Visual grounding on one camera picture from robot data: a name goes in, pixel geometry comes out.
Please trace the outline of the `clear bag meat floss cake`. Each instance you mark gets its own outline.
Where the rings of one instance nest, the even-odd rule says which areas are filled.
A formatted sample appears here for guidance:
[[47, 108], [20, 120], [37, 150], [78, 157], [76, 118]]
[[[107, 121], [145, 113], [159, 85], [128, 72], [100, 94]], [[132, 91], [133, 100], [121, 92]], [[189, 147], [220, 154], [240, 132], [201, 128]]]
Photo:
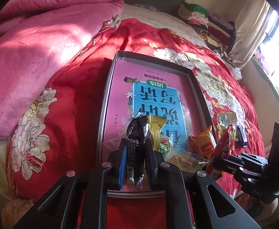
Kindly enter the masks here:
[[172, 148], [163, 157], [165, 161], [177, 166], [181, 171], [189, 173], [200, 171], [209, 163], [206, 158], [192, 152], [187, 152], [181, 147]]

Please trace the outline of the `orange snack packet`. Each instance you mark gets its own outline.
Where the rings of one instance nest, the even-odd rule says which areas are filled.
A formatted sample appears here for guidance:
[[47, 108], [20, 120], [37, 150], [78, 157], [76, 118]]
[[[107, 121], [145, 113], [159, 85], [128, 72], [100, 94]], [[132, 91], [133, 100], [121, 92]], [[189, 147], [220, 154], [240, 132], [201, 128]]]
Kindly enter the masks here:
[[191, 135], [190, 146], [193, 153], [206, 159], [210, 159], [216, 147], [216, 142], [212, 133], [212, 126], [207, 127], [197, 136]]

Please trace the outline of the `black chocolate bar wrapper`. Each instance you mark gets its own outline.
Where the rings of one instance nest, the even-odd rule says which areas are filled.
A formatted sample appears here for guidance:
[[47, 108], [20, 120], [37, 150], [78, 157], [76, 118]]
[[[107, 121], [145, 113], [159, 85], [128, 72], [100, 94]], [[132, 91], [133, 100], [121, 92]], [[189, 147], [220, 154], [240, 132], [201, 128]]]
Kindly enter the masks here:
[[144, 180], [145, 140], [149, 131], [148, 118], [142, 108], [132, 118], [126, 131], [126, 173], [138, 191]]

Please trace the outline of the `blue Oreo cookie packet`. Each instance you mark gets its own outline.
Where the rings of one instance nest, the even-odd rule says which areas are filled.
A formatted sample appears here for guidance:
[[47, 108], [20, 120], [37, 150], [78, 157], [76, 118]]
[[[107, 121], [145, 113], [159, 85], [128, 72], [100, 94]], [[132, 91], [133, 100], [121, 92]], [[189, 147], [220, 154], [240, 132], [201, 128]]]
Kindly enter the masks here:
[[248, 146], [248, 138], [245, 129], [242, 126], [236, 125], [235, 141], [242, 148], [246, 148]]

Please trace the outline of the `red Alpenliebe candy packet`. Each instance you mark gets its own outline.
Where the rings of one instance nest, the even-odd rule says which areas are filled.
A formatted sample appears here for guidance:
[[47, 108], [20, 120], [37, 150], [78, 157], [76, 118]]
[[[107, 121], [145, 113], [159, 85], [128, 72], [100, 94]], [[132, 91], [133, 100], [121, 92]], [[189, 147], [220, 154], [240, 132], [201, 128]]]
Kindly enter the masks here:
[[223, 172], [232, 173], [233, 169], [229, 166], [229, 151], [231, 147], [232, 125], [228, 125], [226, 131], [218, 141], [209, 163], [205, 169], [206, 173], [213, 179], [221, 178]]

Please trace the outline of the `gold foil snack bag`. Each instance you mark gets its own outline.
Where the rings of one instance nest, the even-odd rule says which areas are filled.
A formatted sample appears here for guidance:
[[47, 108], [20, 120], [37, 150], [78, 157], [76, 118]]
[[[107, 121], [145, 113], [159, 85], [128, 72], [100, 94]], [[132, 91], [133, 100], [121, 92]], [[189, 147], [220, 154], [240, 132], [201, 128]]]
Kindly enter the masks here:
[[167, 122], [166, 117], [148, 115], [147, 119], [152, 149], [163, 155], [169, 154], [173, 148], [173, 139], [162, 133], [162, 129]]

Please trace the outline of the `green milk snack bag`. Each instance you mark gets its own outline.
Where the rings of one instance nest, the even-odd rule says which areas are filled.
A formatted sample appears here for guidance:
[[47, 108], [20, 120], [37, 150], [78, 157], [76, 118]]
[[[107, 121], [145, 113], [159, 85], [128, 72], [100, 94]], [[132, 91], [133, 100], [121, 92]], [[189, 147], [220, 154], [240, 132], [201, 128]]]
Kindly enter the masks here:
[[237, 122], [235, 112], [221, 112], [218, 114], [218, 125], [221, 132], [225, 132], [229, 125]]

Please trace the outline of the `red floral bedspread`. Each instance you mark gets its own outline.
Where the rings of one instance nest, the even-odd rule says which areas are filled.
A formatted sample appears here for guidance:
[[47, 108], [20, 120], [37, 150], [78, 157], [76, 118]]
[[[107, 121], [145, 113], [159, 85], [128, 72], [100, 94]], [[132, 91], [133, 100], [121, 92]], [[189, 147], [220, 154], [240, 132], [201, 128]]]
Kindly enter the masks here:
[[[144, 54], [170, 61], [190, 69], [203, 92], [216, 138], [219, 130], [218, 114], [235, 112], [238, 122], [245, 126], [248, 137], [246, 148], [232, 147], [232, 154], [242, 152], [265, 157], [265, 147], [258, 119], [246, 90], [243, 90], [232, 71], [216, 53], [195, 46], [169, 29], [157, 29], [137, 19], [126, 19], [117, 27], [103, 26], [94, 40], [84, 49], [84, 55], [61, 68], [46, 84], [20, 119], [9, 141], [7, 178], [15, 198], [37, 201], [64, 172], [85, 172], [96, 163], [97, 131], [102, 100], [110, 65], [118, 50]], [[132, 78], [176, 87], [177, 96], [169, 91], [158, 92], [157, 86], [145, 87], [135, 93], [133, 85], [125, 83], [124, 74], [131, 71]], [[186, 102], [185, 88], [176, 78], [164, 77], [152, 70], [126, 64], [117, 72], [122, 85], [116, 85], [109, 102], [105, 140], [125, 136], [128, 120], [139, 108], [144, 115], [167, 117], [165, 135], [173, 135], [174, 143], [181, 146], [186, 139], [177, 128], [182, 125], [177, 105], [181, 105], [183, 118], [190, 125], [190, 111], [194, 107]]]

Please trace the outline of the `pile of folded clothes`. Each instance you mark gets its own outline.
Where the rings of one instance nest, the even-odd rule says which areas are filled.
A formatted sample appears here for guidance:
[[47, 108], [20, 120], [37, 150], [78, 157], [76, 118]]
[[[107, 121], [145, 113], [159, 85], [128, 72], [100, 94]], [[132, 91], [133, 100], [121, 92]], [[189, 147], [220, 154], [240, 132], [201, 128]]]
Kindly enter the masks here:
[[179, 5], [178, 15], [210, 49], [227, 54], [231, 52], [236, 39], [234, 22], [227, 22], [200, 5], [187, 2]]

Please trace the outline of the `beige curtain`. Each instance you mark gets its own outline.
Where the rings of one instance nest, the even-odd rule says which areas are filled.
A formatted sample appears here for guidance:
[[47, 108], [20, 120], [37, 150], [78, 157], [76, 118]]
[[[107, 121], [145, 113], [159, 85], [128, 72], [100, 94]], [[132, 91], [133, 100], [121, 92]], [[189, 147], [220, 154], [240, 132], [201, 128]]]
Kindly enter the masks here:
[[242, 69], [252, 58], [265, 35], [273, 8], [266, 0], [247, 0], [236, 21], [236, 38], [229, 56]]

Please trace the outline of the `pink quilt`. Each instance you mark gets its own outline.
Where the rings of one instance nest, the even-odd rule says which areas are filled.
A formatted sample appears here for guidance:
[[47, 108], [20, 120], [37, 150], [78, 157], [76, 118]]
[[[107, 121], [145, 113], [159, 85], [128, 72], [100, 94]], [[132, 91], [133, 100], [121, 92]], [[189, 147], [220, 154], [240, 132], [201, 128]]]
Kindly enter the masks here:
[[123, 0], [10, 0], [0, 11], [0, 139]]

